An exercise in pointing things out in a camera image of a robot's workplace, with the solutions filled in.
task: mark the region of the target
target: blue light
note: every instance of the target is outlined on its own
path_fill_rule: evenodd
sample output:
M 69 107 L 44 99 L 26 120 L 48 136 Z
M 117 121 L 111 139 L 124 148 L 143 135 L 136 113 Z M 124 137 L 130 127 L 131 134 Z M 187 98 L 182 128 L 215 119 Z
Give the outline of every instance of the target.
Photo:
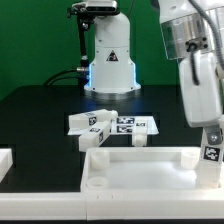
M 89 65 L 89 82 L 88 82 L 88 87 L 92 86 L 92 65 Z
M 137 82 L 136 82 L 136 64 L 135 63 L 133 63 L 134 64 L 134 82 L 135 82 L 135 85 L 137 84 Z

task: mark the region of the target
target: green wall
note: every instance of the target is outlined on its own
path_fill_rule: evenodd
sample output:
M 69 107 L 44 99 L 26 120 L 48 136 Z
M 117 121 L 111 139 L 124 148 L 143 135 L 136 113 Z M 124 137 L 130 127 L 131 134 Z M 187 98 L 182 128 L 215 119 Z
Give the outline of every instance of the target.
M 0 0 L 0 99 L 19 86 L 41 85 L 53 74 L 79 65 L 76 20 L 66 17 L 67 7 L 73 3 Z M 130 3 L 118 0 L 125 14 Z M 159 15 L 150 8 L 149 0 L 135 1 L 130 22 L 131 58 L 137 65 L 138 81 L 145 85 L 176 84 L 177 65 L 166 60 Z M 90 59 L 94 57 L 93 35 L 93 30 L 87 34 Z

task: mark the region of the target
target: white object with marker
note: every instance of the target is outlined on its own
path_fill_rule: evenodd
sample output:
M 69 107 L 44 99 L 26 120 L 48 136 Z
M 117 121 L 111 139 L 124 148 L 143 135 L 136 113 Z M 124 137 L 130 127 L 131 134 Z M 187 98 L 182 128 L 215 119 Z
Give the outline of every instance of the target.
M 136 117 L 132 130 L 132 145 L 143 147 L 147 145 L 148 117 Z
M 69 116 L 69 128 L 74 130 L 87 129 L 96 122 L 111 121 L 118 117 L 115 110 L 96 110 Z
M 111 122 L 97 122 L 79 137 L 79 151 L 100 146 L 110 136 Z

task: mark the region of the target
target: black table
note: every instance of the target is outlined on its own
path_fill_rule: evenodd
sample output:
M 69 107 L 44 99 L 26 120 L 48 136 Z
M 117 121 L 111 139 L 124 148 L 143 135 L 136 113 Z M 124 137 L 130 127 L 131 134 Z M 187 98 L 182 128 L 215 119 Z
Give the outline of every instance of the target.
M 67 136 L 68 115 L 98 109 L 154 116 L 159 135 L 148 146 L 200 145 L 202 130 L 188 127 L 178 86 L 144 86 L 121 101 L 83 96 L 77 86 L 21 87 L 0 102 L 0 148 L 12 148 L 14 160 L 0 193 L 79 192 L 85 155 L 78 137 Z M 103 146 L 131 146 L 131 136 L 110 136 Z

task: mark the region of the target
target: warning label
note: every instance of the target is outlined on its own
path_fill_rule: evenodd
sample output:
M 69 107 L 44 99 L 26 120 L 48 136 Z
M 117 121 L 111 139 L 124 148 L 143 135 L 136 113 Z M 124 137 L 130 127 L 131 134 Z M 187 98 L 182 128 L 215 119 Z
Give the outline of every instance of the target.
M 109 57 L 107 58 L 107 61 L 118 61 L 117 55 L 114 51 L 111 51 Z

